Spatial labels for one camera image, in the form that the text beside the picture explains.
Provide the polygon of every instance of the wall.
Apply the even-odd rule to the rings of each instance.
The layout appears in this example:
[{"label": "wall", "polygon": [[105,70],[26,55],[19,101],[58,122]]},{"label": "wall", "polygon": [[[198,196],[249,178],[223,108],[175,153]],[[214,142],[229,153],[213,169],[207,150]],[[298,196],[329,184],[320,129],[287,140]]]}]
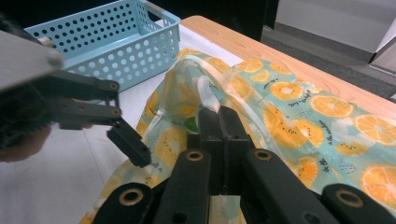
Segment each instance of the wall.
[{"label": "wall", "polygon": [[396,37],[396,18],[394,19],[392,25],[389,27],[387,33],[385,34],[384,38],[382,38],[381,43],[379,44],[376,52],[384,48],[386,44],[393,38]]},{"label": "wall", "polygon": [[276,22],[372,53],[395,18],[395,0],[280,0],[276,14]]}]

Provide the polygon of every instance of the table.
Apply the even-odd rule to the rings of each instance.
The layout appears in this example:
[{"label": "table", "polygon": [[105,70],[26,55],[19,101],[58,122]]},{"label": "table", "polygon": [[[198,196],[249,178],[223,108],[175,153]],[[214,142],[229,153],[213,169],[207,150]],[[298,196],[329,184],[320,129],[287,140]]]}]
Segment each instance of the table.
[{"label": "table", "polygon": [[189,17],[181,24],[242,59],[263,58],[282,64],[297,77],[316,84],[323,90],[330,91],[396,125],[396,104],[391,101],[349,84],[340,78],[333,77],[204,17]]},{"label": "table", "polygon": [[[229,65],[260,57],[286,64],[298,77],[388,120],[396,105],[301,63],[203,17],[180,26],[180,48],[195,48]],[[135,127],[146,101],[164,74],[120,95],[123,117]],[[52,127],[42,150],[25,161],[0,163],[0,218],[5,223],[78,223],[96,202],[104,184],[126,157],[106,138],[106,126],[82,132]]]}]

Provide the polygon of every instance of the blue plastic basket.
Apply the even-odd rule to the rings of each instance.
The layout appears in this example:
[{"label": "blue plastic basket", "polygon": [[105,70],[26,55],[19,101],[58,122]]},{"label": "blue plastic basket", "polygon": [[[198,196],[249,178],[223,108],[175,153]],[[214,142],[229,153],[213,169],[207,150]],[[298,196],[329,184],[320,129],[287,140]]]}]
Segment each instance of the blue plastic basket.
[{"label": "blue plastic basket", "polygon": [[123,91],[172,65],[179,53],[179,23],[145,0],[120,0],[25,30],[52,40],[65,57],[64,71],[118,81]]}]

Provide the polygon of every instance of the white table surface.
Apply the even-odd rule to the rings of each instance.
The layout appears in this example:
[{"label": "white table surface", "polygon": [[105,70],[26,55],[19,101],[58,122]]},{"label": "white table surface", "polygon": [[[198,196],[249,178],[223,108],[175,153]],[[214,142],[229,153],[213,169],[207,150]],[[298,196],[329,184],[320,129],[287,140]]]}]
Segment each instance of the white table surface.
[{"label": "white table surface", "polygon": [[[198,49],[229,65],[242,60],[180,25],[180,49]],[[120,94],[124,119],[137,125],[164,73]],[[84,131],[53,125],[40,152],[0,163],[0,223],[79,223],[113,171],[127,158],[106,137],[107,126]]]}]

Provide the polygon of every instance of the fabric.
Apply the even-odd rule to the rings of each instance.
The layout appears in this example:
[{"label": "fabric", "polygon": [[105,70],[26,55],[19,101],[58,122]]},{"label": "fabric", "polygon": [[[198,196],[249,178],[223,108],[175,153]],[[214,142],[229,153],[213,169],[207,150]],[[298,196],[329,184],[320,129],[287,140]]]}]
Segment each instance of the fabric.
[{"label": "fabric", "polygon": [[[200,77],[208,77],[209,88],[202,87],[208,82]],[[395,126],[275,63],[247,59],[230,67],[221,59],[183,49],[148,99],[136,127],[151,150],[152,164],[121,165],[81,223],[90,223],[120,185],[155,187],[169,177],[177,155],[186,149],[186,120],[203,106],[217,108],[218,103],[237,111],[255,146],[274,151],[309,189],[321,193],[329,184],[348,184],[396,216]],[[239,198],[214,197],[210,221],[245,223]]]}]

